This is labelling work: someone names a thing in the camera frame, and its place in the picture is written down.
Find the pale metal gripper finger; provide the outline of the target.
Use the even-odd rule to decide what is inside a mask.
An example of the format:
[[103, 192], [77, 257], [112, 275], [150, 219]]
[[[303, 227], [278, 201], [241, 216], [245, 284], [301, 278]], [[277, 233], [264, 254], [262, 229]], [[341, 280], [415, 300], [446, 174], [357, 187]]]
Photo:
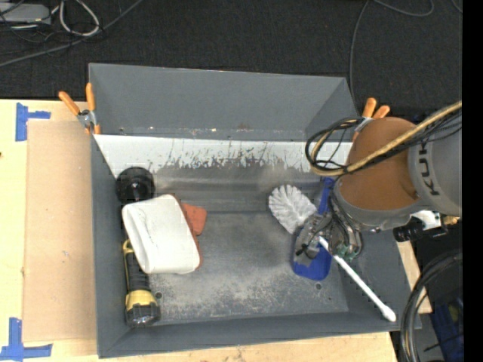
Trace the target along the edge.
[[310, 235], [307, 240], [303, 244], [303, 253], [309, 259], [314, 259], [320, 252], [320, 249], [323, 249], [321, 245], [320, 239], [323, 236], [320, 233]]
[[304, 254], [303, 253], [303, 244], [307, 240], [310, 235], [314, 235], [317, 233], [321, 234], [321, 231], [325, 228], [328, 224], [328, 213], [314, 213], [308, 220], [305, 222], [304, 226], [298, 233], [298, 236], [295, 241], [295, 253], [296, 254]]

